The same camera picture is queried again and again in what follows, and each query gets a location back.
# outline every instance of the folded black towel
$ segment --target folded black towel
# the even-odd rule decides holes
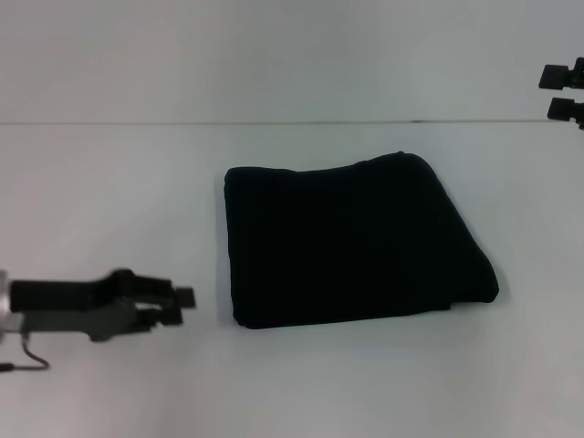
[[[231,169],[235,320],[251,329],[491,302],[491,264],[432,168],[403,152],[313,172]]]

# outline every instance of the white wall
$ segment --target white wall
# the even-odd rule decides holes
[[[114,266],[196,288],[181,328],[35,335],[3,375],[6,436],[533,438],[584,432],[584,137],[555,123],[0,128],[12,277]],[[492,305],[251,331],[229,318],[224,173],[394,151],[437,171],[501,285]],[[24,362],[17,339],[0,360]]]
[[[583,14],[573,0],[1,0],[0,120],[541,120],[542,69],[582,55]]]

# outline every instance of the cable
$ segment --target cable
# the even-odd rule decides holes
[[[36,354],[28,349],[28,344],[30,343],[30,334],[26,332],[21,332],[21,342],[20,345],[22,346],[23,352],[35,362],[38,362],[40,365],[15,365],[14,363],[0,363],[0,372],[8,372],[8,371],[45,371],[51,368],[51,364],[48,363],[43,358],[39,358]]]

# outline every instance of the white surface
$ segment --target white surface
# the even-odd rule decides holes
[[[196,287],[182,328],[37,335],[49,373],[0,376],[6,436],[576,438],[584,434],[584,137],[573,124],[2,127],[12,277],[114,266]],[[229,318],[222,179],[409,151],[490,257],[492,305],[249,331]],[[0,360],[25,361],[15,338]]]
[[[1,121],[544,119],[575,0],[0,0]],[[569,92],[561,96],[573,96]]]

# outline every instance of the black cloth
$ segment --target black cloth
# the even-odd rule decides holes
[[[495,272],[420,157],[225,176],[234,318],[263,329],[491,302]]]

